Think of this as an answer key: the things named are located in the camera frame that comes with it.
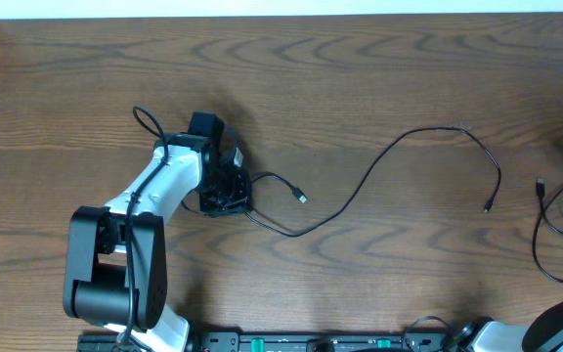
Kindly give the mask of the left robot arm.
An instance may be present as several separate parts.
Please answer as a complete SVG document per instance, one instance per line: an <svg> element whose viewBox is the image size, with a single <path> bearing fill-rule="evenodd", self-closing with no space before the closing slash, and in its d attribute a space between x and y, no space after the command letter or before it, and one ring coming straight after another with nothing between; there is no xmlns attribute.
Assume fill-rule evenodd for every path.
<svg viewBox="0 0 563 352"><path fill-rule="evenodd" d="M157 139L150 163L119 196L70 219L65 313L109 331L79 335L80 351L202 350L190 322L166 302L165 227L192 192L205 216L251 208L241 152L220 149L227 127L216 114L194 112L182 133L164 132L154 117L143 126Z"/></svg>

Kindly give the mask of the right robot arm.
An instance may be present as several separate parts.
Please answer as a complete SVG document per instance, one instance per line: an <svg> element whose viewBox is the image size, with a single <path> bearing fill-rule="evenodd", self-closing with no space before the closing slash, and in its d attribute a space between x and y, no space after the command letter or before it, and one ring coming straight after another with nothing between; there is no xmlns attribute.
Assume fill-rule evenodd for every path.
<svg viewBox="0 0 563 352"><path fill-rule="evenodd" d="M543 179L536 183L539 215L532 233L532 257L537 268L550 280L562 284L563 279L550 274L538 257L541 225L548 226L563 237L563 231L549 221L546 212L554 203L546 200ZM507 325L489 317L479 318L444 339L444 351L563 351L563 301L541 313L529 326Z"/></svg>

